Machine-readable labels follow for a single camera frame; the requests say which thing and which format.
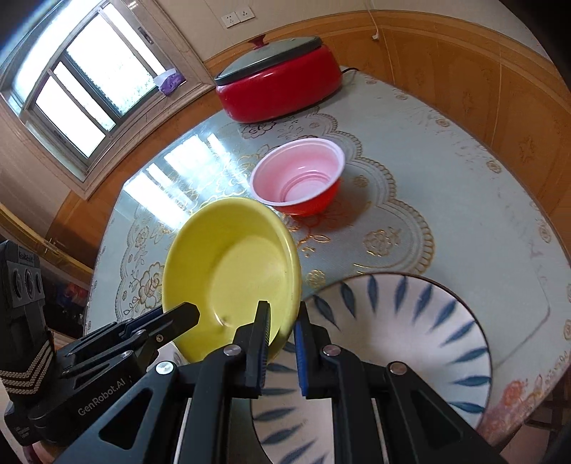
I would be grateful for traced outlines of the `yellow plastic bowl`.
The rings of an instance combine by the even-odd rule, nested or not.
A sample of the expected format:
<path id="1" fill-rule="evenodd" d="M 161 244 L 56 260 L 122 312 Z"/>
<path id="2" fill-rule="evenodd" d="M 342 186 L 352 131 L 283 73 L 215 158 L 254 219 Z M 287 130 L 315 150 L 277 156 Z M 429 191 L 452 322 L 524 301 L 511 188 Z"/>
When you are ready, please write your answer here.
<path id="1" fill-rule="evenodd" d="M 194 304 L 197 326 L 174 343 L 190 363 L 230 343 L 269 303 L 269 359 L 284 348 L 301 300 L 301 266 L 287 227 L 261 203 L 244 197 L 217 200 L 179 230 L 163 268 L 162 303 L 173 310 Z"/>

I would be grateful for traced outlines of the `red plastic bowl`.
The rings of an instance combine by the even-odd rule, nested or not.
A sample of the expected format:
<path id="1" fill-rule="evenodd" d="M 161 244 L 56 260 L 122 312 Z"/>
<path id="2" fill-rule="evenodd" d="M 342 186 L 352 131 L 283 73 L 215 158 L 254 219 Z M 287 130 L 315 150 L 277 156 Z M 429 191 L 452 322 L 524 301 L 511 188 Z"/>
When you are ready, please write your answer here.
<path id="1" fill-rule="evenodd" d="M 344 168 L 344 151 L 330 140 L 287 142 L 257 163 L 250 177 L 251 193 L 291 217 L 315 216 L 333 201 Z"/>

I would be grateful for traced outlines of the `purple tissue pack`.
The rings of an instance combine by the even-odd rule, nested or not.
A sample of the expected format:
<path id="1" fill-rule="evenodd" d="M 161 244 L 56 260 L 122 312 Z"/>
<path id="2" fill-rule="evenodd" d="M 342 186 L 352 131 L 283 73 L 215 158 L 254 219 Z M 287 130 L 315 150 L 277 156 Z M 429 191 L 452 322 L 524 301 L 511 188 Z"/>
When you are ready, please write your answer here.
<path id="1" fill-rule="evenodd" d="M 153 81 L 163 95 L 170 96 L 186 78 L 176 68 L 172 68 L 154 77 Z"/>

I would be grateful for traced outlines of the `red electric cooking pot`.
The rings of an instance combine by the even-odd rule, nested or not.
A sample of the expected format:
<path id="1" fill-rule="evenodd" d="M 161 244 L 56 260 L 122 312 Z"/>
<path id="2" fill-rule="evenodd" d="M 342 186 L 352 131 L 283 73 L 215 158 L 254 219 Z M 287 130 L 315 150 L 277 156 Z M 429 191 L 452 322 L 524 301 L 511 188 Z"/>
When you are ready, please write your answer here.
<path id="1" fill-rule="evenodd" d="M 295 113 L 330 97 L 342 86 L 343 73 L 321 38 L 265 41 L 215 76 L 216 93 L 228 116 L 243 124 Z"/>

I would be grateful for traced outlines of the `window with grey frame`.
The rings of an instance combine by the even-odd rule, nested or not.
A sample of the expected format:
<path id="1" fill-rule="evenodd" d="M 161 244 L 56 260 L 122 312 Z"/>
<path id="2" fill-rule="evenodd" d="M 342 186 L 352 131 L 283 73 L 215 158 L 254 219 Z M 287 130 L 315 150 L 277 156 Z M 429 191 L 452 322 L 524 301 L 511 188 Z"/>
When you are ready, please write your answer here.
<path id="1" fill-rule="evenodd" d="M 153 78 L 184 75 L 170 96 Z M 35 156 L 83 198 L 146 136 L 212 90 L 157 1 L 4 1 L 1 101 Z"/>

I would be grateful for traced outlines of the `white wall socket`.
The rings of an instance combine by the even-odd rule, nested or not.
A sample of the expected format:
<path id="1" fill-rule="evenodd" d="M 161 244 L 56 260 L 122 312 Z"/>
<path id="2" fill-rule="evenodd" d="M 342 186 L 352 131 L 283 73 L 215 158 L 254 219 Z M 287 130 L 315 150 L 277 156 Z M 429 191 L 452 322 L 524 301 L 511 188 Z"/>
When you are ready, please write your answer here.
<path id="1" fill-rule="evenodd" d="M 254 19 L 256 15 L 249 6 L 240 7 L 235 11 L 221 16 L 223 26 L 227 29 L 234 27 L 237 24 Z"/>

